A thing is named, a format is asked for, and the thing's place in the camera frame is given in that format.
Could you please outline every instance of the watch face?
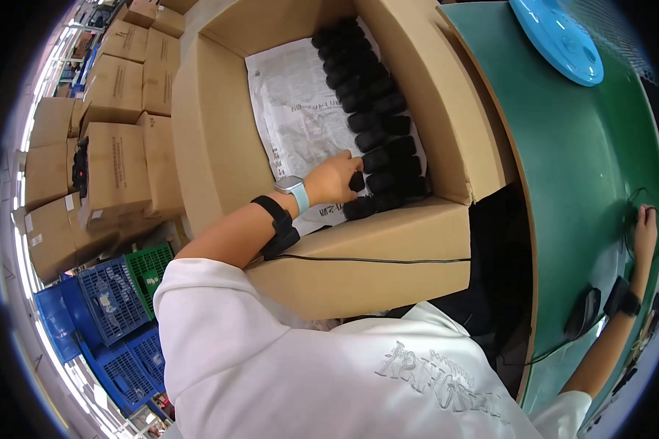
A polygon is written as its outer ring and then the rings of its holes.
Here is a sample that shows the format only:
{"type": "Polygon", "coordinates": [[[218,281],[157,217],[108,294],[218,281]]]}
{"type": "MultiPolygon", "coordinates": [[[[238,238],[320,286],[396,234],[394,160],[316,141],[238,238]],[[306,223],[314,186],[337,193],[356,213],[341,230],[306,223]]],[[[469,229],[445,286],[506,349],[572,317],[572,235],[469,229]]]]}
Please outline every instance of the watch face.
{"type": "Polygon", "coordinates": [[[281,180],[276,182],[276,188],[283,191],[283,192],[289,192],[290,190],[296,188],[296,186],[299,186],[303,184],[303,179],[300,177],[296,176],[288,176],[288,177],[283,177],[281,180]]]}

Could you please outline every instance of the smartwatch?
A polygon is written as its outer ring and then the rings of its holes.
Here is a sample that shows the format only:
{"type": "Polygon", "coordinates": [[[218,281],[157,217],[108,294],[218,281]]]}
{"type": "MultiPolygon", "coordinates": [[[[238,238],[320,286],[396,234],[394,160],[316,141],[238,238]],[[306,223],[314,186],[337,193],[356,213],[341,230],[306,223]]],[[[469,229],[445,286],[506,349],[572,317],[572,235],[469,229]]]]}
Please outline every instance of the smartwatch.
{"type": "Polygon", "coordinates": [[[281,180],[276,182],[274,189],[276,192],[280,192],[282,194],[293,194],[296,202],[298,203],[298,216],[304,214],[305,211],[310,208],[310,199],[308,198],[308,193],[305,190],[303,179],[300,177],[283,177],[281,180]]]}
{"type": "Polygon", "coordinates": [[[628,291],[618,304],[618,311],[623,312],[630,317],[637,317],[640,314],[641,301],[633,292],[628,291]]]}

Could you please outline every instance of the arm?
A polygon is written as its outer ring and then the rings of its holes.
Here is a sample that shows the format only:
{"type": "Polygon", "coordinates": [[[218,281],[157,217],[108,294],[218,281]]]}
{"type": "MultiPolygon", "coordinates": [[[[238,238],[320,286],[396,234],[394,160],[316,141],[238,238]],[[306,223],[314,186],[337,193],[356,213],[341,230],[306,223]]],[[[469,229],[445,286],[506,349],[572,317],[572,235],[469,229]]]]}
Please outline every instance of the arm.
{"type": "MultiPolygon", "coordinates": [[[[640,301],[647,289],[647,280],[656,245],[656,210],[642,205],[634,231],[634,271],[630,291],[640,301]]],[[[622,312],[615,314],[606,324],[600,337],[593,343],[561,393],[582,391],[595,398],[608,381],[625,343],[633,329],[634,318],[622,312]]]]}
{"type": "MultiPolygon", "coordinates": [[[[349,189],[349,181],[354,172],[362,170],[360,157],[351,158],[348,150],[325,160],[304,179],[310,206],[355,199],[357,194],[349,189]]],[[[289,211],[293,219],[298,216],[298,204],[293,195],[272,192],[267,196],[289,211]]],[[[244,268],[273,238],[272,223],[273,218],[263,207],[249,203],[208,227],[178,252],[176,259],[212,259],[244,268]]]]}

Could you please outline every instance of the person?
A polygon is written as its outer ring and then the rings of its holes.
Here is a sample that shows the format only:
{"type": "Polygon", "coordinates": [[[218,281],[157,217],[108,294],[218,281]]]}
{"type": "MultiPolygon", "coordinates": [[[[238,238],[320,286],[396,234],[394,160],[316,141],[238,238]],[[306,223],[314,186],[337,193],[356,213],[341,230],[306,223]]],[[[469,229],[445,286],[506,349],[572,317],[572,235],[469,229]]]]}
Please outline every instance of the person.
{"type": "MultiPolygon", "coordinates": [[[[304,180],[310,204],[356,198],[355,171],[362,161],[349,151],[325,160],[304,180]]],[[[298,216],[294,195],[267,196],[298,216]]],[[[183,248],[154,295],[187,439],[574,438],[633,327],[622,312],[610,319],[558,397],[528,417],[466,330],[428,302],[331,331],[279,323],[242,271],[274,235],[264,207],[243,206],[183,248]]],[[[656,212],[642,206],[630,284],[639,299],[655,243],[656,212]]]]}

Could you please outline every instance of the black wrist strap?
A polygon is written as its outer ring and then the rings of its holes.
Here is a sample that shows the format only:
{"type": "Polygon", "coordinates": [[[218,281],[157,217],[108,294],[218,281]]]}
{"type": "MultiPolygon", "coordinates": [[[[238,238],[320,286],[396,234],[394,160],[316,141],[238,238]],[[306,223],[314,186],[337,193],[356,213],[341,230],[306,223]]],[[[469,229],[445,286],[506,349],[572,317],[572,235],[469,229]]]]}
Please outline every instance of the black wrist strap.
{"type": "Polygon", "coordinates": [[[300,240],[298,230],[293,227],[290,212],[284,210],[273,198],[262,195],[254,198],[252,203],[263,207],[273,217],[273,230],[276,235],[261,249],[264,259],[274,259],[300,240]]]}

